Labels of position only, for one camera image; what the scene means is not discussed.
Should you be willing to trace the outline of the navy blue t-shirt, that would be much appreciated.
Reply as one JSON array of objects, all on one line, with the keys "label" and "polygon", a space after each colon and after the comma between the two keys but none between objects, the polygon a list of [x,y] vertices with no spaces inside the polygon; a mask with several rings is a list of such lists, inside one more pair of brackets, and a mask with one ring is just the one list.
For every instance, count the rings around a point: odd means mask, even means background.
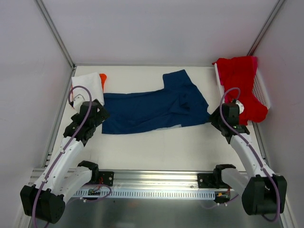
[{"label": "navy blue t-shirt", "polygon": [[208,103],[186,70],[162,76],[161,90],[117,94],[105,93],[109,118],[103,134],[133,134],[158,129],[188,127],[208,123]]}]

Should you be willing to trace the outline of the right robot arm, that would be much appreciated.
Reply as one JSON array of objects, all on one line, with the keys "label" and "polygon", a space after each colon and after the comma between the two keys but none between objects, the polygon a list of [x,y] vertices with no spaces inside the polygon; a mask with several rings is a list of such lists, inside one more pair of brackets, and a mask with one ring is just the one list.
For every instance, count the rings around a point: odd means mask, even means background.
[{"label": "right robot arm", "polygon": [[228,185],[235,190],[248,215],[274,214],[278,218],[285,209],[287,181],[275,174],[255,150],[249,130],[239,124],[239,106],[235,102],[223,103],[209,121],[226,138],[246,170],[243,175],[232,164],[216,165],[213,185],[217,188]]}]

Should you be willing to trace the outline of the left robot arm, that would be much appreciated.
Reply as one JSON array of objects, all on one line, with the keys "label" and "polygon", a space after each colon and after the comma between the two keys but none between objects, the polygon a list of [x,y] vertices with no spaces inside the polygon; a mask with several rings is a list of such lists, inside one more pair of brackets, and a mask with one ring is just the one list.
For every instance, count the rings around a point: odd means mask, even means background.
[{"label": "left robot arm", "polygon": [[25,215],[55,224],[62,217],[67,202],[85,184],[95,185],[100,179],[98,164],[82,161],[69,177],[70,166],[109,113],[97,100],[84,101],[72,122],[65,128],[55,159],[33,185],[25,185],[20,198]]}]

